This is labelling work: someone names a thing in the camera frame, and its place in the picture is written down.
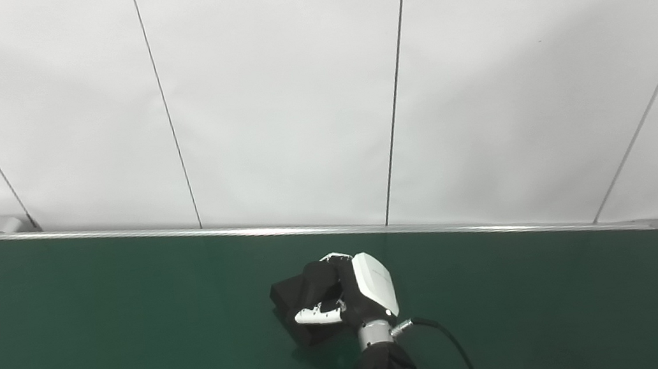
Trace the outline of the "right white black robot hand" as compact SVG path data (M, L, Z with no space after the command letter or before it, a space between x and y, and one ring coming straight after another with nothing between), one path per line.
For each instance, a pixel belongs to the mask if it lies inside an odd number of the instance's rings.
M355 330L378 322L397 325L399 305L391 274L361 252L327 254L305 265L290 322L299 326L345 325Z

